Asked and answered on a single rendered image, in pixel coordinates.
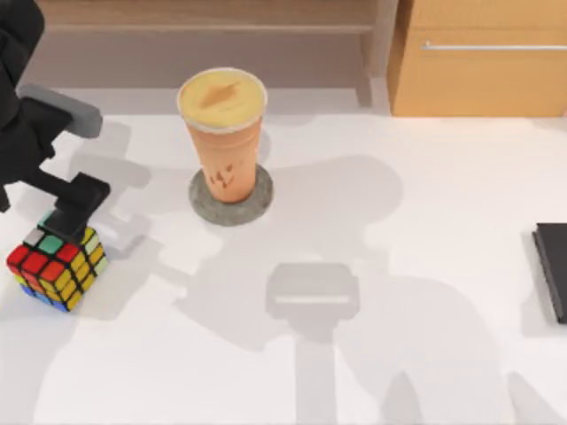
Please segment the wooden cupboard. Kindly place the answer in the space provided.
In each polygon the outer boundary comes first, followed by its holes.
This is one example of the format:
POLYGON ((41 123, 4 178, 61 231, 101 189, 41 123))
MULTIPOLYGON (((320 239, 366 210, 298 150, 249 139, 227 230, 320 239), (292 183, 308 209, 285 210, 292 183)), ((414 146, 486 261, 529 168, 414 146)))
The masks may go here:
POLYGON ((567 30, 567 0, 400 0, 387 68, 391 113, 397 101, 412 30, 567 30))

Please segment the multicoloured puzzle cube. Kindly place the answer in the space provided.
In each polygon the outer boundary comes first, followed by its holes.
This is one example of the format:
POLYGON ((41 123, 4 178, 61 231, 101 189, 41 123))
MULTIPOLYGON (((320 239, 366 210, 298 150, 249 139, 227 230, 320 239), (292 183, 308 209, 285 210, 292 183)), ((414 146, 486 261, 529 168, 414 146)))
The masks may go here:
POLYGON ((48 212, 6 259, 22 290, 62 312, 71 312, 108 266, 96 230, 87 226, 79 243, 66 242, 45 226, 48 212))

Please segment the black book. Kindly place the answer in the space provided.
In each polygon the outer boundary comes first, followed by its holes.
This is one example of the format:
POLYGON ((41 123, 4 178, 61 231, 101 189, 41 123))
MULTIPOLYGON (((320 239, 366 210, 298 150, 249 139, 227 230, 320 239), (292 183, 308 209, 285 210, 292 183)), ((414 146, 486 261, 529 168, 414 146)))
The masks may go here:
POLYGON ((567 223, 538 223, 532 238, 556 320, 567 326, 567 223))

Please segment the grey round coaster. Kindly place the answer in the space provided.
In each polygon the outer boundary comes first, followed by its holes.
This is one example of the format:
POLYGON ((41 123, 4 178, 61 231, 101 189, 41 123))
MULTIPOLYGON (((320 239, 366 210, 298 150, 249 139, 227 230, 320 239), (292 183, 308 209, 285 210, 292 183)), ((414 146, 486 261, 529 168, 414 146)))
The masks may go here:
POLYGON ((193 211, 201 219, 221 227, 235 227, 265 214, 274 197, 274 183, 268 171, 257 165, 252 193, 243 201, 226 204, 213 198, 206 186, 204 173, 198 171, 190 181, 188 195, 193 211))

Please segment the wooden open shelf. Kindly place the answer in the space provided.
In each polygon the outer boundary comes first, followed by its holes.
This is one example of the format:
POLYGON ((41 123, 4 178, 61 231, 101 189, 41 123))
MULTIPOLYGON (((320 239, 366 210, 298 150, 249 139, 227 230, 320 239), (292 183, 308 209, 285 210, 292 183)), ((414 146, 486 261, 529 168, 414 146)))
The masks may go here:
POLYGON ((113 112, 173 111, 175 90, 217 66, 268 86, 276 113, 387 106, 398 0, 38 0, 46 31, 25 81, 113 112))

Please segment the orange cup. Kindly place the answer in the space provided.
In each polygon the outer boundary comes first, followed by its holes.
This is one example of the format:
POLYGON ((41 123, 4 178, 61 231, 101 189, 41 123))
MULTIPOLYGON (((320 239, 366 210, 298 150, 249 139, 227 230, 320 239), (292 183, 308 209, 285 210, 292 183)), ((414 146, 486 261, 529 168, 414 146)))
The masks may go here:
POLYGON ((243 69, 209 68, 183 83, 176 106, 212 197, 227 204, 248 198, 256 182, 260 131, 268 106, 263 82, 243 69))

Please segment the wooden drawer front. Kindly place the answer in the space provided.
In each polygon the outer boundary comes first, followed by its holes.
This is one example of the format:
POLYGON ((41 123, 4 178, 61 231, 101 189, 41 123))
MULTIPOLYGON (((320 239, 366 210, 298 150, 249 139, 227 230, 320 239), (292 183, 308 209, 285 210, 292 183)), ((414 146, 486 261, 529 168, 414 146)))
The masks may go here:
POLYGON ((411 116, 560 117, 567 51, 431 51, 433 44, 567 45, 567 30, 412 30, 398 106, 411 116))

